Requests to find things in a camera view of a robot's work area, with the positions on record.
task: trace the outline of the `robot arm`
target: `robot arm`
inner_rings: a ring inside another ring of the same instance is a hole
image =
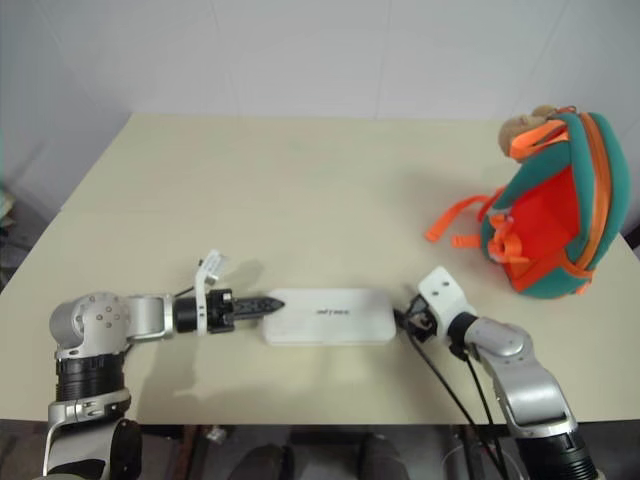
[[[422,311],[413,315],[424,316],[428,309],[440,341],[454,355],[469,352],[481,362],[493,380],[531,479],[604,479],[593,465],[560,385],[536,359],[529,334],[515,325],[477,317],[442,267],[418,288]]]
[[[58,345],[56,400],[49,405],[43,475],[49,478],[133,480],[140,474],[141,433],[124,418],[131,395],[124,359],[134,343],[176,333],[228,332],[237,319],[256,318],[284,304],[269,297],[235,299],[229,289],[206,292],[223,257],[200,264],[195,297],[94,293],[55,309],[49,328]]]

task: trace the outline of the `white bracket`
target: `white bracket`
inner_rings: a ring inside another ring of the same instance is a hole
[[[222,256],[217,250],[211,250],[196,271],[193,288],[196,294],[198,335],[206,335],[207,333],[207,285],[212,286],[218,281],[225,262],[226,257]]]
[[[449,343],[447,331],[454,318],[463,312],[476,313],[460,285],[442,266],[436,267],[422,279],[418,284],[418,291],[429,302],[429,309],[438,324],[437,336],[444,343]]]

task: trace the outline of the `black cable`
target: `black cable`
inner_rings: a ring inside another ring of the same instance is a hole
[[[181,297],[182,295],[185,295],[185,294],[187,294],[187,293],[191,292],[192,290],[193,290],[193,287],[185,288],[184,290],[182,290],[182,291],[180,291],[180,292],[176,293],[176,294],[174,295],[174,297]]]
[[[438,367],[436,367],[435,364],[431,361],[431,359],[427,356],[427,354],[424,353],[424,350],[422,350],[422,348],[420,348],[420,345],[418,345],[418,342],[413,337],[413,335],[411,335],[409,333],[409,318],[408,317],[405,317],[405,319],[404,319],[404,329],[407,332],[407,336],[409,337],[409,341],[411,342],[411,345],[413,346],[413,348],[416,350],[416,352],[418,352],[418,355],[420,355],[422,360],[424,360],[425,363],[429,366],[431,371],[433,371],[435,376],[438,377],[438,380],[440,380],[440,383],[442,383],[442,386],[447,390],[447,392],[449,393],[449,395],[451,396],[453,401],[456,403],[456,405],[458,405],[458,408],[460,409],[462,414],[467,419],[467,422],[469,422],[469,425],[471,425],[471,427],[473,428],[473,431],[475,432],[476,436],[478,437],[478,440],[480,440],[480,443],[482,444],[482,446],[485,448],[485,450],[487,452],[487,455],[491,459],[491,462],[496,467],[496,470],[498,470],[498,473],[500,474],[500,477],[502,477],[503,480],[509,480],[509,477],[507,477],[505,475],[505,473],[502,471],[502,468],[500,468],[500,464],[498,463],[498,460],[496,459],[496,456],[491,451],[491,448],[489,447],[489,444],[484,440],[482,435],[480,435],[480,429],[478,428],[478,425],[476,424],[476,422],[473,421],[473,418],[471,418],[471,415],[469,415],[469,412],[467,411],[467,409],[464,408],[464,405],[462,405],[462,402],[460,401],[458,396],[454,393],[454,391],[449,386],[449,383],[442,376],[442,373],[440,373],[440,371],[438,370]]]
[[[489,410],[489,404],[487,403],[487,398],[484,396],[484,391],[482,390],[482,385],[480,385],[480,380],[478,379],[478,375],[476,374],[476,369],[473,368],[473,364],[469,357],[466,359],[466,364],[469,367],[469,371],[471,372],[471,376],[473,377],[473,382],[476,384],[476,388],[478,389],[478,393],[480,394],[480,400],[482,400],[482,406],[484,407],[484,411],[487,414],[487,420],[489,421],[489,428],[491,429],[491,436],[493,437],[493,443],[496,446],[496,454],[498,456],[498,462],[502,465],[502,472],[504,476],[509,478],[509,474],[507,472],[507,464],[504,461],[504,455],[502,454],[502,445],[500,444],[500,439],[496,434],[495,423],[493,423],[493,415],[491,415],[491,410]]]

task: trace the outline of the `orange strap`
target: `orange strap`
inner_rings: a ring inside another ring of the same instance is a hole
[[[587,268],[598,250],[598,245],[600,245],[600,240],[602,239],[602,234],[607,224],[607,216],[612,199],[611,170],[609,168],[607,148],[598,129],[598,125],[594,122],[593,118],[586,113],[580,114],[580,120],[587,133],[595,176],[593,216],[591,218],[589,237],[584,250],[576,260],[576,267]]]
[[[482,208],[480,209],[480,211],[478,212],[478,221],[481,222],[482,219],[484,218],[484,216],[487,214],[487,212],[489,211],[489,209],[491,208],[491,206],[496,203],[496,200],[498,199],[498,197],[500,195],[502,195],[502,192],[504,192],[504,189],[507,188],[506,186],[504,187],[500,187],[499,189],[496,190],[496,192],[491,195],[491,198],[489,200],[487,200],[486,202],[484,202],[484,205],[482,206]]]
[[[486,195],[475,195],[456,203],[449,210],[444,212],[442,216],[434,223],[431,228],[424,232],[424,238],[430,242],[437,242],[442,234],[449,228],[451,222],[469,205],[479,202],[488,202],[490,200]]]
[[[482,237],[480,235],[454,235],[451,237],[453,248],[480,248]]]
[[[578,289],[575,291],[576,295],[584,295],[587,291],[587,289],[589,288],[589,286],[591,286],[591,282],[587,282],[585,284],[583,284],[581,287],[578,287]]]
[[[510,271],[517,269],[519,266],[522,266],[522,264],[507,264],[507,268]],[[591,281],[593,278],[593,270],[583,270],[576,267],[571,260],[569,260],[569,257],[567,257],[567,252],[561,249],[554,254],[538,258],[531,262],[523,275],[517,275],[515,277],[510,275],[511,285],[513,285],[513,288],[518,292],[522,292],[558,267],[564,268],[569,275],[573,277],[583,278],[588,281]]]
[[[513,220],[506,215],[493,215],[489,222],[495,229],[493,238],[487,243],[487,250],[495,261],[500,263],[526,263],[522,256],[522,241],[513,233]]]
[[[558,142],[569,140],[567,125],[562,120],[549,120],[538,128],[521,133],[511,141],[509,156],[520,160]]]

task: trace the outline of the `orange backpack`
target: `orange backpack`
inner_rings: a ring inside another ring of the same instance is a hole
[[[622,227],[630,180],[611,126],[597,113],[562,109],[513,139],[525,159],[508,185],[450,208],[425,237],[437,241],[463,209],[482,203],[481,233],[454,247],[481,247],[520,293],[555,298],[582,292]]]

